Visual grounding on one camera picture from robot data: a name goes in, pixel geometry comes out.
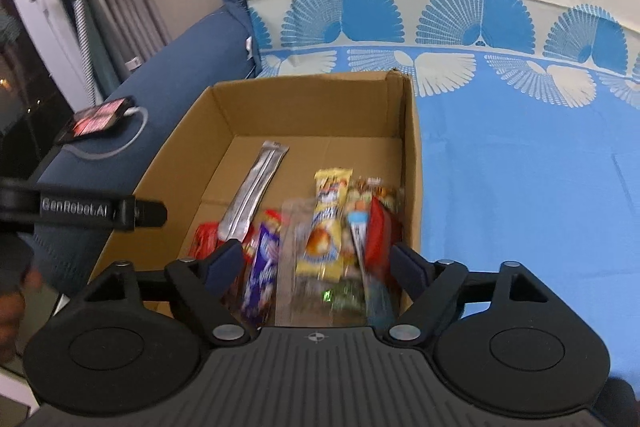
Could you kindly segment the person's left hand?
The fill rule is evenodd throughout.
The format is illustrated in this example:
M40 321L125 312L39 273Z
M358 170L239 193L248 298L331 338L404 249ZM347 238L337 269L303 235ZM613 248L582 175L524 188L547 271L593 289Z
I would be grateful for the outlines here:
M36 269L30 269L24 276L22 285L13 293L2 294L0 298L0 360L11 361L15 357L16 338L20 332L25 314L24 291L39 291L42 276Z

